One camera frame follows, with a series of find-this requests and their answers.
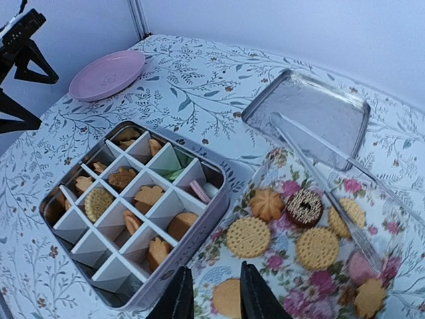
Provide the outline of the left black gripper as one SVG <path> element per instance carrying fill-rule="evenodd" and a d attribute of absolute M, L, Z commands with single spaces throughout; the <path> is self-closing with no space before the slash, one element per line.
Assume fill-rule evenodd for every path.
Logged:
<path fill-rule="evenodd" d="M 0 76 L 4 80 L 11 69 L 16 66 L 14 79 L 42 84 L 56 84 L 59 76 L 47 63 L 42 52 L 33 40 L 28 40 L 20 49 L 19 45 L 3 44 L 1 47 Z M 29 68 L 33 63 L 42 72 Z M 1 119 L 1 134 L 38 130 L 42 124 L 40 118 L 10 98 L 1 90 L 1 113 L 10 115 L 18 120 Z"/>

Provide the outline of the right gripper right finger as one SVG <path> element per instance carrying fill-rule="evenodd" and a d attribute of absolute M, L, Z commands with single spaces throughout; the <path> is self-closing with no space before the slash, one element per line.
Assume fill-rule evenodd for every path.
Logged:
<path fill-rule="evenodd" d="M 240 271 L 241 318 L 292 319 L 257 268 L 244 261 Z"/>

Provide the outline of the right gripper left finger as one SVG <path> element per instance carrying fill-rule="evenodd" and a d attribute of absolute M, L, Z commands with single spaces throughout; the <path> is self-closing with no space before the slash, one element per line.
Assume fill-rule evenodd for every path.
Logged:
<path fill-rule="evenodd" d="M 191 270 L 181 266 L 147 319 L 193 319 L 194 294 Z"/>

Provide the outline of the pink divided cookie tin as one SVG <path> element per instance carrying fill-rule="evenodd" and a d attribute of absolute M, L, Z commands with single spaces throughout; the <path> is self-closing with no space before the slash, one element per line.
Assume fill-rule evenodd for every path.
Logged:
<path fill-rule="evenodd" d="M 137 130 L 140 137 L 122 150 L 116 137 L 127 128 Z M 149 150 L 151 138 L 162 145 L 155 156 Z M 174 182 L 170 182 L 162 173 L 175 157 L 175 148 L 194 159 Z M 107 165 L 100 175 L 93 168 L 96 161 Z M 108 183 L 108 178 L 120 167 L 133 168 L 137 175 L 118 193 Z M 78 196 L 75 179 L 80 175 L 91 176 L 94 182 Z M 201 185 L 209 182 L 218 188 L 208 204 L 191 189 L 189 183 L 195 179 Z M 143 185 L 158 185 L 165 191 L 145 215 L 137 210 L 134 201 Z M 86 216 L 84 201 L 93 188 L 99 187 L 109 191 L 114 201 L 93 223 Z M 118 124 L 54 186 L 43 199 L 40 213 L 102 302 L 113 310 L 126 311 L 145 310 L 155 303 L 178 268 L 189 261 L 218 223 L 228 205 L 226 174 L 221 166 L 173 140 L 127 121 Z M 126 209 L 143 221 L 132 236 L 124 223 Z M 198 215 L 198 219 L 183 238 L 176 241 L 167 232 L 167 226 L 184 211 Z M 147 253 L 154 237 L 167 241 L 171 252 L 151 272 Z"/>

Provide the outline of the pink sandwich cookie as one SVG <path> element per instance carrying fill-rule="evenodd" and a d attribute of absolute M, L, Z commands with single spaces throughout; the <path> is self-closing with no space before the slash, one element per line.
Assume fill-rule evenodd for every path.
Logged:
<path fill-rule="evenodd" d="M 375 272 L 367 259 L 359 251 L 351 254 L 348 261 L 349 278 L 357 285 L 360 286 L 368 279 L 377 278 L 378 273 Z"/>

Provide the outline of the pink round cookie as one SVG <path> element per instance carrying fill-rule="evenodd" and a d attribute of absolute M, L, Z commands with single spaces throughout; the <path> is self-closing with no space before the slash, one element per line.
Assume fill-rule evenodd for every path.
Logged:
<path fill-rule="evenodd" d="M 208 204 L 211 199 L 218 193 L 218 188 L 213 184 L 206 182 L 204 185 L 201 185 L 196 179 L 192 180 L 189 183 L 193 192 L 197 197 L 203 202 Z"/>

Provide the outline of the orange swirl cookie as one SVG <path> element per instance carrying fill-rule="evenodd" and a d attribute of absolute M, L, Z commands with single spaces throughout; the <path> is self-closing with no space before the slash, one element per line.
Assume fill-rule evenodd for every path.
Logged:
<path fill-rule="evenodd" d="M 103 164 L 100 161 L 96 161 L 96 162 L 93 163 L 93 168 L 94 168 L 95 173 L 100 175 L 101 173 L 103 173 L 106 170 L 107 165 Z"/>

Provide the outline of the yellow sandwich biscuit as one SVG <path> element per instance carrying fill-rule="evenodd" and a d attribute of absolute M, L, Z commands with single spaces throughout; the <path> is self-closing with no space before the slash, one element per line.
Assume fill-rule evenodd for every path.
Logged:
<path fill-rule="evenodd" d="M 86 196 L 84 208 L 87 218 L 95 223 L 113 203 L 114 196 L 104 188 L 93 188 Z"/>

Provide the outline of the metal serving tongs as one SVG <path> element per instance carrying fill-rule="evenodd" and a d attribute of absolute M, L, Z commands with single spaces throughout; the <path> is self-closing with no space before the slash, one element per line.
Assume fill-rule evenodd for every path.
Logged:
<path fill-rule="evenodd" d="M 285 202 L 297 191 L 318 195 L 330 205 L 340 201 L 339 209 L 327 212 L 328 224 L 338 237 L 360 241 L 360 251 L 374 269 L 389 266 L 383 258 L 399 255 L 403 276 L 424 273 L 424 217 L 405 203 L 408 194 L 395 193 L 361 162 L 288 117 L 272 112 L 268 119 L 272 131 L 289 146 L 266 156 L 263 186 L 278 191 Z M 348 171 L 314 164 L 302 151 L 302 142 L 296 141 L 298 136 L 331 159 L 340 159 Z"/>

